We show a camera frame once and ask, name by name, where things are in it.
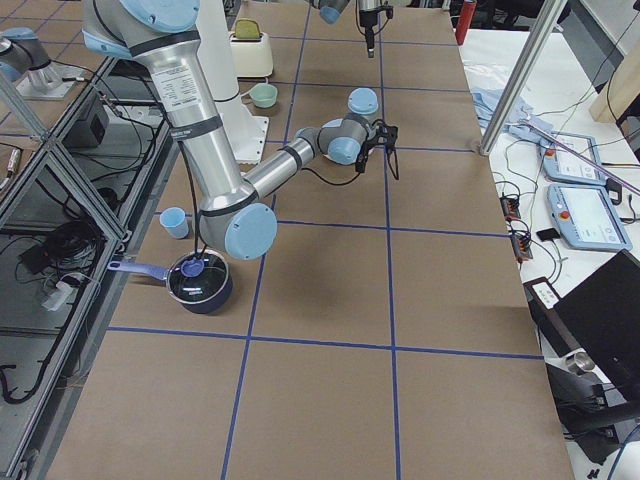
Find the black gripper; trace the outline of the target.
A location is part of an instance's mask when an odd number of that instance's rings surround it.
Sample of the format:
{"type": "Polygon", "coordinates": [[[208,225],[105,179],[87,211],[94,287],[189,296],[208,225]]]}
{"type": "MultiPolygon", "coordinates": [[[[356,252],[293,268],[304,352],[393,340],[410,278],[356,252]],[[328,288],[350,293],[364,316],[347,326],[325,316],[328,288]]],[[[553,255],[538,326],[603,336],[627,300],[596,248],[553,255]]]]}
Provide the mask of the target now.
{"type": "Polygon", "coordinates": [[[367,57],[375,58],[375,37],[385,28],[387,22],[393,18],[392,8],[373,8],[370,10],[356,10],[358,30],[363,35],[366,43],[367,57]],[[386,20],[378,29],[379,15],[384,13],[386,20]]]}
{"type": "Polygon", "coordinates": [[[365,139],[355,162],[357,173],[366,172],[366,164],[369,152],[377,146],[382,146],[387,154],[396,155],[396,141],[398,139],[398,127],[387,124],[382,119],[376,119],[371,124],[371,133],[365,139]]]}

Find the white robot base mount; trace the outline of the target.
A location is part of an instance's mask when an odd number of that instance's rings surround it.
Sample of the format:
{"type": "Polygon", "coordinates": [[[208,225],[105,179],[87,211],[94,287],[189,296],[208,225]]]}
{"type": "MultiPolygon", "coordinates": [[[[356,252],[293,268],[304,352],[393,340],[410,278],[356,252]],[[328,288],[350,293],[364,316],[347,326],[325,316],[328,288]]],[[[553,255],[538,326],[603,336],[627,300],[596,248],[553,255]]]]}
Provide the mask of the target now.
{"type": "Polygon", "coordinates": [[[201,1],[196,26],[201,38],[198,59],[234,157],[240,164],[258,164],[269,119],[253,115],[240,98],[223,2],[201,1]]]}

